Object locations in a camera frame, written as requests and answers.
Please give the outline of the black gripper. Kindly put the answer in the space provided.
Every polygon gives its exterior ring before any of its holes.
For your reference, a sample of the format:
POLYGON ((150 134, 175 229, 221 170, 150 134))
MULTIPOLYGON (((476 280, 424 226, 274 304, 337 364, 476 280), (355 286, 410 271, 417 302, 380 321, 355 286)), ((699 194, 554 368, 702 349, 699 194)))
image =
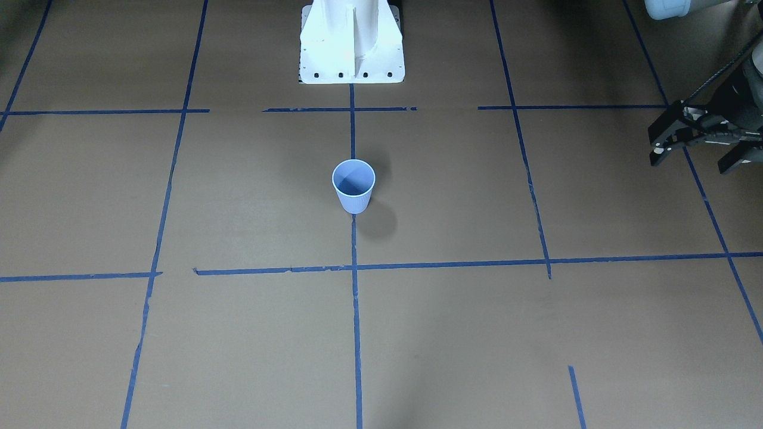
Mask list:
POLYGON ((692 105, 703 89, 686 100, 674 101, 649 125, 651 166, 674 150, 695 144, 730 145, 718 160, 722 175, 745 163, 762 163, 761 70, 738 66, 703 105, 692 105))

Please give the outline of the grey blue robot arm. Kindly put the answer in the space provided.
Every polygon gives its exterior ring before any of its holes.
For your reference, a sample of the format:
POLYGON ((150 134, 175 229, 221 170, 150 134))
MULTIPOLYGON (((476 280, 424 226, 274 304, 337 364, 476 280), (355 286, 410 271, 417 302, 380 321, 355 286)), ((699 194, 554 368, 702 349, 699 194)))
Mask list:
POLYGON ((761 2, 645 1, 646 13, 687 44, 671 59, 681 71, 700 65, 696 55, 725 57, 697 89, 670 106, 647 129, 652 166, 697 145, 728 149, 722 174, 761 162, 761 2))

